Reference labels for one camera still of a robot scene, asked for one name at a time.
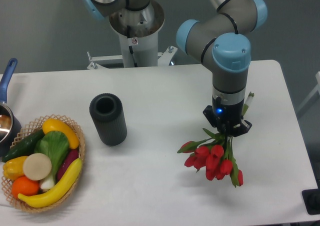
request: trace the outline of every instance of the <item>wicker basket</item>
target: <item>wicker basket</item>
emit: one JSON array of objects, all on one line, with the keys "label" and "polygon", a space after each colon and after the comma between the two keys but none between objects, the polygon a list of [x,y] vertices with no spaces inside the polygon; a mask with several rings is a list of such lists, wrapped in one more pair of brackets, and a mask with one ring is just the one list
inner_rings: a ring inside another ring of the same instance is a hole
[{"label": "wicker basket", "polygon": [[[73,129],[73,131],[77,134],[79,141],[80,141],[80,145],[79,145],[79,158],[82,160],[82,163],[84,162],[85,159],[85,149],[86,149],[86,144],[85,144],[85,136],[84,133],[82,132],[80,126],[72,119],[70,119],[69,117],[66,117],[65,115],[60,116],[60,115],[50,115],[50,116],[42,116],[40,118],[36,118],[34,121],[30,122],[29,124],[27,124],[24,128],[21,129],[21,131],[17,134],[17,137],[14,139],[14,141],[12,142],[11,147],[13,147],[14,145],[17,144],[17,142],[19,142],[21,139],[23,139],[24,137],[28,136],[29,134],[31,134],[34,130],[36,129],[40,129],[42,127],[42,124],[47,120],[47,119],[58,119],[61,120],[63,122],[65,122],[71,129]],[[56,203],[47,206],[47,207],[42,207],[42,208],[34,208],[34,207],[30,207],[28,204],[26,204],[25,202],[19,200],[19,199],[15,199],[13,197],[13,195],[11,194],[11,189],[12,189],[12,184],[13,181],[10,179],[5,178],[4,176],[2,177],[2,190],[4,192],[4,195],[6,197],[6,200],[16,209],[22,210],[24,212],[28,212],[28,213],[41,213],[41,212],[45,212],[48,210],[51,210],[57,206],[59,206],[66,198],[69,197],[69,195],[75,190],[75,187],[78,183],[78,180],[80,178],[81,172],[78,176],[78,178],[76,179],[76,181],[74,182],[74,184],[72,185],[72,187],[69,189],[69,191]]]}]

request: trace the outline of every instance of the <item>purple vegetable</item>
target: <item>purple vegetable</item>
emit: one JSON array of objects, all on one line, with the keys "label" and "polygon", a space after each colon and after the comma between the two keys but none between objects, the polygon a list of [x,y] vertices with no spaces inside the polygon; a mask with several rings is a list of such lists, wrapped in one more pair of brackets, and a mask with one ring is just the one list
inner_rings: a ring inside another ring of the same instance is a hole
[{"label": "purple vegetable", "polygon": [[69,165],[75,161],[77,158],[79,158],[79,152],[76,149],[72,149],[68,155],[66,156],[65,160],[63,161],[62,165],[60,166],[58,172],[56,173],[56,180],[57,182],[62,178],[62,176],[65,174],[67,168]]}]

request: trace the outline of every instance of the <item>toy orange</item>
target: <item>toy orange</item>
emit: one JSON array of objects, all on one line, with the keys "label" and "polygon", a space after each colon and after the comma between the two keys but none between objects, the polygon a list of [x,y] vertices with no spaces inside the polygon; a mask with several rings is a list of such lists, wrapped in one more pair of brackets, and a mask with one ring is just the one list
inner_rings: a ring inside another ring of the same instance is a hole
[{"label": "toy orange", "polygon": [[18,194],[26,196],[36,195],[39,191],[39,182],[33,181],[26,176],[19,177],[12,184],[11,194],[15,199],[18,199]]}]

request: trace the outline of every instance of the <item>pot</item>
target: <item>pot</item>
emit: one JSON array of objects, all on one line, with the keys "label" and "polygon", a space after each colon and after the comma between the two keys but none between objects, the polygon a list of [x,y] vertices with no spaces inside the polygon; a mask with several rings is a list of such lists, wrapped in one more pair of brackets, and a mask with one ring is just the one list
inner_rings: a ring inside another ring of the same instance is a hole
[{"label": "pot", "polygon": [[11,58],[0,81],[0,157],[6,155],[12,142],[21,130],[21,124],[7,106],[7,89],[17,66],[17,59]]}]

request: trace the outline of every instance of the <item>gray floor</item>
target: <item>gray floor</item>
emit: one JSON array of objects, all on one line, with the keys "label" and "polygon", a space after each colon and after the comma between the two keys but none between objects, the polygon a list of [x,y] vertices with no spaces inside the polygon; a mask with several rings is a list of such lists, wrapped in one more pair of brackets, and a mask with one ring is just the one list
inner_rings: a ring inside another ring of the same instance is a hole
[{"label": "gray floor", "polygon": [[[181,23],[188,19],[207,21],[216,15],[209,0],[156,1],[165,12],[165,24],[159,32],[161,52],[170,45],[177,46],[176,32]],[[247,35],[252,59],[273,59],[281,64],[297,109],[315,87],[315,74],[320,71],[320,1],[264,1],[268,20]],[[1,74],[12,57],[19,61],[16,73],[86,70],[87,51],[93,57],[121,54],[109,22],[91,18],[81,0],[0,0]],[[181,51],[175,61],[198,63]],[[299,119],[299,125],[312,163],[320,162],[320,100]]]}]

